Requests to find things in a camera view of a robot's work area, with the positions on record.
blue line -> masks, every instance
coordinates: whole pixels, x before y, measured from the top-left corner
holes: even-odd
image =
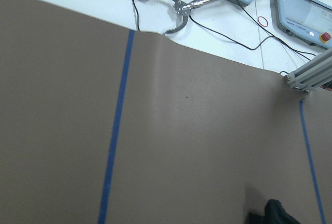
[[[128,70],[129,70],[131,50],[132,50],[133,41],[134,41],[134,33],[135,32],[132,30],[129,31],[127,47],[126,47],[126,54],[124,56],[121,82],[120,82],[119,93],[118,93],[118,101],[117,101],[115,115],[114,115],[112,137],[110,139],[110,146],[109,146],[109,150],[108,150],[108,159],[107,159],[107,166],[106,166],[106,172],[105,172],[102,199],[101,199],[101,203],[100,203],[98,224],[105,224],[105,222],[106,222],[108,199],[109,199],[109,193],[110,193],[110,188],[111,188],[111,184],[112,184],[112,174],[113,174],[113,167],[114,167],[115,151],[116,151],[116,145],[118,142],[121,114],[122,114],[122,107],[123,107],[123,99],[125,97],[124,94],[126,92],[127,76],[128,76]]]
[[[303,101],[304,101],[304,99],[300,101],[300,116],[301,116],[302,130],[303,130],[303,135],[305,137],[306,148],[307,148],[308,159],[309,159],[310,170],[311,170],[311,176],[312,176],[312,181],[313,181],[313,185],[314,185],[314,188],[315,188],[317,204],[318,204],[318,208],[319,208],[319,211],[320,211],[322,224],[326,224],[322,199],[321,199],[321,195],[320,195],[320,190],[318,188],[318,182],[317,182],[317,178],[316,178],[315,167],[314,167],[313,159],[312,159],[312,155],[311,155],[311,149],[310,149],[309,137],[308,137],[307,127],[306,127],[305,115],[303,113]]]

emergency stop button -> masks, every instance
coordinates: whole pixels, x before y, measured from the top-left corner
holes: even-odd
[[[331,39],[331,35],[328,34],[327,32],[324,32],[322,35],[320,35],[320,40],[324,43],[326,43],[330,39]]]

red button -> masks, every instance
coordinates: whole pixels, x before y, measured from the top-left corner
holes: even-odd
[[[323,41],[329,41],[331,39],[331,35],[328,34],[327,32],[324,32],[324,34],[321,35],[321,39]]]

black fabric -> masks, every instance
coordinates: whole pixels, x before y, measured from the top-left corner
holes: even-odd
[[[249,224],[300,224],[286,213],[280,201],[269,200],[265,206],[265,216],[249,213]]]

blue tape strip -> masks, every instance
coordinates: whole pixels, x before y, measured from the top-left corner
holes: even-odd
[[[311,176],[312,176],[312,181],[313,181],[313,185],[314,185],[314,188],[315,188],[318,209],[319,209],[320,215],[321,215],[321,221],[322,221],[322,224],[326,224],[322,199],[321,199],[321,195],[320,195],[320,190],[318,188],[318,182],[317,182],[315,167],[314,167],[313,159],[312,159],[312,155],[311,155],[311,149],[310,149],[309,137],[308,137],[307,127],[306,127],[305,115],[303,113],[303,102],[304,102],[304,99],[300,101],[300,116],[301,116],[302,130],[303,130],[303,135],[305,137],[306,148],[307,148],[308,159],[309,159],[310,170],[311,170]]]
[[[132,50],[133,41],[134,41],[134,34],[135,34],[134,31],[132,31],[132,30],[129,31],[126,55],[124,56],[121,82],[120,82],[119,93],[118,93],[118,101],[117,101],[115,115],[114,115],[112,137],[110,139],[110,146],[109,146],[109,151],[108,151],[108,159],[107,159],[107,166],[106,166],[106,172],[105,172],[102,199],[101,199],[101,203],[100,203],[98,224],[105,224],[105,222],[106,222],[108,199],[109,199],[109,193],[110,193],[110,188],[111,188],[111,184],[112,184],[112,174],[113,174],[113,167],[114,167],[115,151],[116,151],[116,145],[118,142],[123,99],[125,97],[124,94],[126,91],[127,76],[128,76],[128,70],[129,70],[131,50]]]

